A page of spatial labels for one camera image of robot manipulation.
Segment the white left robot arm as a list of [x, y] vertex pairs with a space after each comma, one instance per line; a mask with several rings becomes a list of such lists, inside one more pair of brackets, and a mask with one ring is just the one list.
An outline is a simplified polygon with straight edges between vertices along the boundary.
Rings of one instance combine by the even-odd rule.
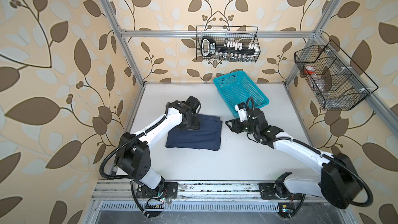
[[[151, 167], [150, 151], [171, 129], [198, 130], [197, 117], [200, 101], [190, 96], [185, 101], [168, 102], [165, 112], [149, 126], [134, 134], [126, 132], [117, 148], [105, 157], [99, 167], [101, 177], [109, 180], [130, 179], [145, 188], [146, 195], [156, 198], [166, 195], [164, 178]], [[109, 175], [105, 172], [107, 162], [115, 157], [115, 165], [124, 175]]]

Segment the dark blue denim trousers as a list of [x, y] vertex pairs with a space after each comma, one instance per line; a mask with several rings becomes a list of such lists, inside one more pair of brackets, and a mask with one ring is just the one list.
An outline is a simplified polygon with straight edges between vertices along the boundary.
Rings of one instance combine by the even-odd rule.
[[198, 130], [179, 130], [168, 133], [166, 148], [206, 149], [218, 151], [221, 147], [222, 120], [219, 116], [198, 114]]

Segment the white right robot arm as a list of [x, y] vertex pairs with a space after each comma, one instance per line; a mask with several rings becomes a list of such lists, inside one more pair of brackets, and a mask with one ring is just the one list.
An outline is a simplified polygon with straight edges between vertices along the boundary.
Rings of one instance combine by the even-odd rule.
[[373, 204], [370, 187], [358, 175], [347, 155], [321, 151], [293, 138], [283, 129], [269, 125], [264, 113], [255, 107], [252, 97], [234, 108], [238, 118], [226, 123], [233, 133], [252, 135], [251, 141], [284, 152], [316, 173], [315, 176], [283, 173], [274, 182], [275, 196], [286, 199], [295, 194], [310, 195], [326, 199], [340, 209], [349, 205], [368, 207]]

